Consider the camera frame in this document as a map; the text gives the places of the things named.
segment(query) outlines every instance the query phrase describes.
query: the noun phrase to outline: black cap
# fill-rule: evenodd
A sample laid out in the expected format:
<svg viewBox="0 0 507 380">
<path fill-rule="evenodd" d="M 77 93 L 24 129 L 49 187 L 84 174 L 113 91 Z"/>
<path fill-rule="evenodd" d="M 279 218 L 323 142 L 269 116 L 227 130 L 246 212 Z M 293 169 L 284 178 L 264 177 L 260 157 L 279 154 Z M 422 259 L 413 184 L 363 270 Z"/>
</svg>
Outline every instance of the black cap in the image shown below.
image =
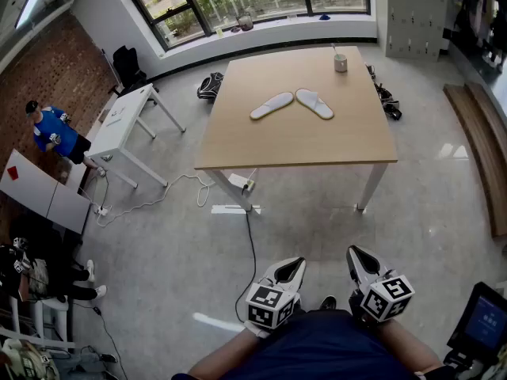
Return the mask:
<svg viewBox="0 0 507 380">
<path fill-rule="evenodd" d="M 36 108 L 39 106 L 39 103 L 37 103 L 35 100 L 31 100 L 26 104 L 25 111 L 26 114 L 32 114 Z"/>
</svg>

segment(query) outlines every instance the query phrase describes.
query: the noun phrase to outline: white slipper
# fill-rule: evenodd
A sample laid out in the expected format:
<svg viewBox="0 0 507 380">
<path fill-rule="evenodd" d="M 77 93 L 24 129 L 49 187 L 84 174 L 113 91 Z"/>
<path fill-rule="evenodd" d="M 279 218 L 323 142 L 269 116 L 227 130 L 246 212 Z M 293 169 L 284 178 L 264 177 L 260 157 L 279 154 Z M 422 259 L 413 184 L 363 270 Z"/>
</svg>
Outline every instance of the white slipper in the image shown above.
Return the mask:
<svg viewBox="0 0 507 380">
<path fill-rule="evenodd" d="M 308 107 L 311 111 L 317 114 L 320 118 L 324 120 L 330 120 L 334 117 L 333 110 L 327 106 L 324 101 L 318 98 L 317 92 L 311 92 L 306 89 L 299 89 L 295 92 L 296 100 Z"/>
<path fill-rule="evenodd" d="M 277 94 L 275 97 L 267 100 L 261 107 L 254 109 L 250 113 L 250 118 L 252 120 L 259 120 L 263 116 L 267 116 L 270 112 L 291 104 L 293 100 L 294 94 L 292 93 L 285 92 Z"/>
</svg>

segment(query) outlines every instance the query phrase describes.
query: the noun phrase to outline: brick wall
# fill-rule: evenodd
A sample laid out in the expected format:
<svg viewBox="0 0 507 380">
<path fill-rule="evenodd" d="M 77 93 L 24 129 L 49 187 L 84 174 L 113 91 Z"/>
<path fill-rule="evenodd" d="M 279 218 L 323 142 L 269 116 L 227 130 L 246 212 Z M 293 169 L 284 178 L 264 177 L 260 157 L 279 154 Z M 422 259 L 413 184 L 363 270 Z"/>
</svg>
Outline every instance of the brick wall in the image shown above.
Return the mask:
<svg viewBox="0 0 507 380">
<path fill-rule="evenodd" d="M 109 65 L 77 19 L 65 13 L 54 20 L 0 74 L 0 173 L 13 148 L 55 179 L 70 165 L 57 153 L 43 153 L 33 141 L 25 105 L 37 100 L 71 115 L 71 126 L 86 135 L 116 84 Z M 0 241 L 22 208 L 0 193 Z"/>
</svg>

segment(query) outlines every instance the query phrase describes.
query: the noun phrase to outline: white desk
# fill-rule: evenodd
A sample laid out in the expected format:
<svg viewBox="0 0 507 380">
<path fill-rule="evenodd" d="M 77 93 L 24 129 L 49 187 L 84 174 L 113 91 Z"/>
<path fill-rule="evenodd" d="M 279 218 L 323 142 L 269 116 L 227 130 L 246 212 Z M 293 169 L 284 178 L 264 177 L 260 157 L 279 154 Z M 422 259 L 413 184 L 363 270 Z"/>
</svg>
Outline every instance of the white desk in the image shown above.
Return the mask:
<svg viewBox="0 0 507 380">
<path fill-rule="evenodd" d="M 17 179 L 7 169 L 15 166 Z M 18 203 L 57 224 L 80 234 L 90 202 L 40 170 L 13 150 L 0 180 L 0 190 Z"/>
<path fill-rule="evenodd" d="M 167 180 L 162 179 L 157 173 L 142 163 L 124 147 L 130 131 L 136 123 L 139 124 L 151 138 L 154 139 L 156 137 L 156 134 L 139 118 L 139 114 L 149 98 L 157 102 L 162 111 L 173 121 L 174 125 L 176 125 L 181 132 L 185 132 L 185 128 L 183 128 L 170 114 L 169 110 L 162 102 L 162 98 L 150 84 L 134 90 L 125 96 L 119 97 L 118 100 L 115 101 L 88 151 L 88 157 L 92 158 L 95 163 L 113 172 L 120 179 L 129 183 L 133 188 L 137 188 L 136 182 L 124 175 L 121 171 L 114 169 L 109 163 L 102 161 L 101 157 L 109 154 L 113 156 L 118 156 L 119 154 L 123 155 L 164 187 L 167 186 Z"/>
</svg>

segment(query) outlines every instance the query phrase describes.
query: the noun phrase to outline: cup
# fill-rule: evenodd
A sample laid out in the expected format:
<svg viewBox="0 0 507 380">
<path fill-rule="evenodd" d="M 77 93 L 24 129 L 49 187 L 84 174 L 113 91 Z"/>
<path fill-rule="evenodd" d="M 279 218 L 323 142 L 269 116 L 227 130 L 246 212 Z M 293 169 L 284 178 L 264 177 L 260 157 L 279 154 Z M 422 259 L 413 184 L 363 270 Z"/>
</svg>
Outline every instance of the cup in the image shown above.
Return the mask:
<svg viewBox="0 0 507 380">
<path fill-rule="evenodd" d="M 334 69 L 340 73 L 347 71 L 347 57 L 345 55 L 336 54 L 334 56 Z"/>
</svg>

